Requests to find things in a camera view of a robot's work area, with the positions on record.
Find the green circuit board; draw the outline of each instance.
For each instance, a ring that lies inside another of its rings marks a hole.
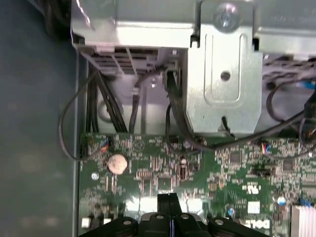
[[[231,138],[203,138],[203,142]],[[188,144],[171,138],[178,149]],[[183,212],[209,217],[223,216],[268,236],[290,236],[291,206],[299,198],[316,200],[316,159],[313,154],[297,159],[274,160],[254,143],[195,155],[174,154],[163,136],[84,134],[83,155],[105,143],[106,152],[80,163],[79,222],[86,217],[111,220],[130,216],[140,220],[157,211],[157,194],[177,193]],[[295,139],[266,139],[275,157],[304,152]],[[87,229],[81,228],[83,234]]]

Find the metal bracket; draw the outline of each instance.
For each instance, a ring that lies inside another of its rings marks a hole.
[[[252,46],[252,2],[204,0],[199,47],[188,49],[185,109],[194,132],[252,133],[261,113],[262,53]]]

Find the microchip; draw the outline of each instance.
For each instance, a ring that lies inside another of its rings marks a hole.
[[[164,191],[171,190],[171,180],[170,178],[159,178],[158,179],[158,189]]]
[[[178,144],[179,143],[179,138],[178,136],[170,136],[169,140],[172,144]]]
[[[217,184],[216,183],[209,183],[209,189],[211,191],[216,191],[217,190]]]
[[[208,192],[208,197],[209,197],[211,200],[214,200],[214,199],[216,198],[216,192],[209,191],[209,192]]]
[[[283,161],[283,172],[292,172],[294,168],[293,160],[284,160]]]
[[[190,163],[189,164],[189,170],[192,172],[196,172],[199,170],[199,164],[198,163]]]
[[[241,152],[231,153],[229,161],[231,164],[240,164],[241,163]]]

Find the gray metal panel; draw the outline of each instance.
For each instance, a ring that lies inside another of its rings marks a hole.
[[[196,10],[197,2],[199,1],[73,0],[72,29],[75,34],[84,37],[86,44],[91,46],[188,48],[190,44],[187,42],[192,33],[188,29],[198,27],[199,22],[199,19],[195,18],[199,12]],[[316,54],[315,1],[244,2],[253,2],[255,5],[254,35],[260,39],[261,51]]]
[[[0,236],[70,237],[73,163],[56,125],[75,92],[76,54],[25,0],[0,2],[0,28]],[[73,147],[73,112],[65,128]]]

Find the wire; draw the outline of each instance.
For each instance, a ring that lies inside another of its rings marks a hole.
[[[100,92],[102,94],[104,103],[105,103],[105,105],[107,107],[107,110],[109,112],[109,115],[110,115],[110,118],[111,118],[111,122],[113,123],[113,126],[114,126],[116,132],[123,132],[122,128],[120,126],[118,117],[117,117],[116,113],[114,112],[114,109],[113,109],[112,104],[110,102],[108,90],[107,90],[107,88],[105,86],[105,83],[102,80],[100,72],[97,72],[97,74],[98,74],[98,77],[96,77],[96,81],[97,81],[97,84],[99,86]]]
[[[201,151],[199,150],[190,150],[190,151],[181,151],[176,149],[170,142],[170,127],[171,127],[171,122],[170,122],[170,109],[171,109],[171,105],[168,105],[167,111],[166,111],[166,124],[165,124],[165,138],[166,138],[166,144],[168,146],[168,148],[173,151],[175,154],[179,155],[179,156],[183,156],[183,155],[194,155],[194,154],[198,154]]]
[[[225,116],[222,117],[222,124],[223,124],[223,127],[224,127],[225,132],[227,133],[227,135],[229,135],[231,137],[235,137],[235,135],[233,133],[231,133],[231,130],[228,127],[227,119],[226,119]]]
[[[143,75],[142,77],[140,77],[138,79],[138,81],[135,83],[134,88],[137,88],[139,90],[140,85],[147,79],[150,78],[156,74],[159,74],[163,71],[166,70],[166,67],[164,65],[160,65],[158,67],[156,67],[154,70],[146,73],[145,75]],[[137,113],[138,113],[138,107],[139,107],[139,99],[140,99],[140,95],[138,94],[134,94],[133,95],[133,102],[132,102],[132,113],[129,119],[129,126],[128,126],[128,131],[129,133],[134,133],[134,129],[135,129],[135,123],[136,123],[136,119],[137,119]]]
[[[103,79],[104,90],[105,90],[106,94],[108,95],[109,102],[112,105],[112,108],[113,108],[113,110],[114,110],[114,112],[116,114],[118,123],[119,123],[119,125],[121,127],[120,132],[126,132],[127,133],[127,128],[126,128],[126,125],[125,125],[122,113],[120,112],[118,103],[117,103],[117,101],[116,101],[114,95],[112,94],[112,92],[110,90],[110,87],[108,85],[108,80],[109,79],[105,75],[101,74],[101,72],[99,72],[99,76]]]
[[[303,117],[303,111],[302,111],[302,112],[299,112],[298,114],[294,115],[293,117],[289,118],[288,120],[285,120],[284,122],[281,122],[280,124],[275,125],[271,128],[268,128],[264,131],[261,131],[261,132],[243,137],[243,138],[239,138],[239,139],[236,138],[234,141],[215,143],[215,144],[210,144],[210,145],[206,146],[204,144],[201,144],[201,143],[195,141],[194,138],[192,137],[192,134],[190,133],[190,131],[188,129],[185,115],[183,112],[182,101],[181,101],[181,98],[179,97],[179,92],[177,90],[177,86],[176,86],[172,72],[167,73],[167,91],[168,91],[168,95],[169,95],[169,100],[170,100],[172,112],[173,112],[174,118],[176,120],[176,123],[179,127],[179,130],[180,130],[182,136],[194,148],[199,149],[199,150],[214,151],[217,149],[229,148],[229,147],[241,145],[241,144],[244,144],[244,143],[247,143],[250,141],[258,140],[263,136],[273,134],[273,133],[289,126],[291,123],[293,123],[297,120],[300,120]],[[166,117],[167,117],[166,121],[170,121],[170,110],[167,111]]]
[[[87,85],[96,77],[96,75],[97,75],[97,72],[94,72],[92,75],[90,75],[88,77],[87,81],[79,88],[77,93],[66,104],[66,106],[63,109],[63,111],[61,112],[60,118],[58,120],[58,138],[59,138],[61,148],[62,148],[63,152],[66,154],[66,156],[68,158],[72,159],[73,161],[84,161],[84,160],[91,159],[91,158],[95,157],[97,154],[102,153],[104,150],[104,146],[102,146],[101,148],[98,148],[95,151],[93,151],[92,154],[90,154],[89,156],[82,157],[82,158],[74,157],[73,155],[70,154],[70,152],[67,149],[65,139],[64,139],[64,132],[63,132],[64,118],[65,118],[65,115],[66,115],[68,109],[70,108],[72,103],[76,100],[76,98],[80,94],[85,92]]]
[[[281,84],[279,84],[275,89],[273,89],[268,97],[267,97],[267,100],[266,100],[266,106],[267,106],[267,111],[270,115],[270,117],[272,119],[274,119],[275,121],[277,122],[284,122],[284,119],[281,118],[280,116],[278,116],[274,109],[273,109],[273,105],[272,105],[272,99],[273,99],[273,96],[275,95],[275,93],[284,85],[287,85],[287,84],[294,84],[294,83],[297,83],[297,82],[302,82],[302,81],[315,81],[316,79],[315,78],[310,78],[310,79],[295,79],[295,80],[290,80],[290,81],[285,81],[285,82],[282,82]],[[291,124],[290,125],[296,132],[299,132],[299,128],[297,126],[295,126],[294,124]]]
[[[61,12],[61,6],[58,4],[57,0],[47,1],[46,4],[49,4],[54,16],[65,27],[70,27],[70,18],[64,17]]]
[[[99,132],[99,124],[98,124],[98,88],[96,82],[93,80],[91,83],[91,124],[92,124],[92,131]]]
[[[86,112],[85,112],[85,132],[91,131],[91,86],[93,80],[88,84],[87,100],[86,100]]]

